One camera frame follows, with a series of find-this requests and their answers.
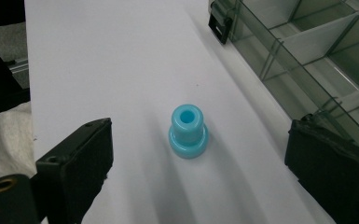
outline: white cloth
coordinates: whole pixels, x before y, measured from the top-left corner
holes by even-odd
[[[36,174],[31,104],[0,113],[0,177]]]

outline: clear plastic organizer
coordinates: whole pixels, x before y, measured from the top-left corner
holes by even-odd
[[[212,14],[290,118],[359,146],[359,0],[217,0]]]

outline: white table surface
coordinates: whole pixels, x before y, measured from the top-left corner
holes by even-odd
[[[26,0],[35,158],[111,118],[115,161],[83,223],[334,223],[283,164],[290,119],[208,1]],[[204,154],[175,156],[171,113],[197,105]]]

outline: blue plastic cap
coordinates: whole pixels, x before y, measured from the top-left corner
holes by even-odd
[[[179,157],[193,159],[205,151],[208,129],[200,109],[194,105],[180,105],[171,118],[170,145]]]

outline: gray floor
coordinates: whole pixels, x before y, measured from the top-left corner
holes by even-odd
[[[8,26],[0,26],[0,56],[5,62],[26,58],[25,22]],[[13,75],[23,88],[29,87],[28,71],[19,72]]]

